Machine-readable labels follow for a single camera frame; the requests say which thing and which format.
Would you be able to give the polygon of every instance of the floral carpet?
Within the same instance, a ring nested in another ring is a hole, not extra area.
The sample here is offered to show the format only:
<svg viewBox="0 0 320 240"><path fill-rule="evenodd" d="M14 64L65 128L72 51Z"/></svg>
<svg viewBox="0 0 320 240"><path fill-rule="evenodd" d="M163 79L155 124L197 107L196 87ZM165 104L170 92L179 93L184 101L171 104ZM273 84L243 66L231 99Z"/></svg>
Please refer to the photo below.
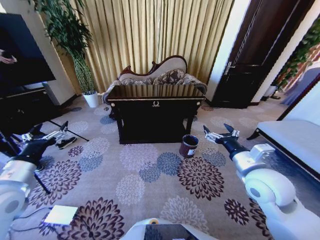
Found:
<svg viewBox="0 0 320 240"><path fill-rule="evenodd" d="M116 122L101 104L89 108L82 97L64 109L56 123L69 121L78 138L63 150L50 146L43 155L40 185L31 192L27 218L16 219L7 238L12 240L119 239L133 224L148 218L184 223L218 239L271 240L266 217L245 192L229 154L221 145L205 140L203 125L224 133L223 123L240 130L239 141L247 148L266 143L251 135L258 122L275 120L284 111L270 99L247 109L212 108L203 103L192 124L199 146L194 157L179 154L179 143L119 144ZM46 122L42 131L57 127ZM302 203L320 215L320 184L279 153L266 162L296 186ZM78 207L71 225L43 222L54 205Z"/></svg>

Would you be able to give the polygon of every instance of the paint can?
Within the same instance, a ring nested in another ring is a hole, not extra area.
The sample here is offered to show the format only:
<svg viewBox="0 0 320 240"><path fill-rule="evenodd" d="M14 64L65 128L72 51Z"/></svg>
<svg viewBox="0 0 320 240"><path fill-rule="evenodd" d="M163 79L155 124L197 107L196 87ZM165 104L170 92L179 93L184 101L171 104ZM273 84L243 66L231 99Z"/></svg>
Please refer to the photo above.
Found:
<svg viewBox="0 0 320 240"><path fill-rule="evenodd" d="M179 153L185 158L191 158L195 155L199 139L191 134L184 135L179 149Z"/></svg>

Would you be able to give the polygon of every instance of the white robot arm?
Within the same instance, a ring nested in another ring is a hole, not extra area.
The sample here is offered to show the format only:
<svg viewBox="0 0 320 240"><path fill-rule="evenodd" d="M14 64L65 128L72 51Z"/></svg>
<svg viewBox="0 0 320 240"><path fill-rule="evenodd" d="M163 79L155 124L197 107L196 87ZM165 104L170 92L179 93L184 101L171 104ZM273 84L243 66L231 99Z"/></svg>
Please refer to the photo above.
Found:
<svg viewBox="0 0 320 240"><path fill-rule="evenodd" d="M68 122L60 130L34 139L34 132L40 128L38 125L31 133L22 136L25 148L6 163L0 174L0 240L5 239L12 221L27 208L28 196L37 183L34 172L42 154L48 146L63 138Z"/></svg>
<svg viewBox="0 0 320 240"><path fill-rule="evenodd" d="M263 163L275 149L268 144L255 145L250 151L237 142L239 131L225 124L229 133L216 134L204 127L205 138L222 144L235 163L236 173L247 194L261 207L266 225L276 240L320 239L320 218L307 210L296 196L292 182Z"/></svg>

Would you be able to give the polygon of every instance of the dark wooden door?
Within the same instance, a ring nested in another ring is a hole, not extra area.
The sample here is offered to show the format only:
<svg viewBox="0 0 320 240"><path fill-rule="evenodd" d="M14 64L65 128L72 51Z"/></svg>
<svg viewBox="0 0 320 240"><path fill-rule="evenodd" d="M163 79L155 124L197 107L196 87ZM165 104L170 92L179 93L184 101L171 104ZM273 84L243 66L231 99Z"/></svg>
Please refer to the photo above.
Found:
<svg viewBox="0 0 320 240"><path fill-rule="evenodd" d="M246 108L314 0L251 0L212 105Z"/></svg>

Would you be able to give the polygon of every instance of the tv screen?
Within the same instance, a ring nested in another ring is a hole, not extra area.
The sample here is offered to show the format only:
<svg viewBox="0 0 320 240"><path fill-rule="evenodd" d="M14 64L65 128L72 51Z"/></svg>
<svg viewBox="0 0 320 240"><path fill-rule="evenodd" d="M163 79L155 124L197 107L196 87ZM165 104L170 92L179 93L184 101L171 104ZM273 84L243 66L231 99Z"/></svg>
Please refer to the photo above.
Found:
<svg viewBox="0 0 320 240"><path fill-rule="evenodd" d="M0 89L54 79L21 15L0 13Z"/></svg>

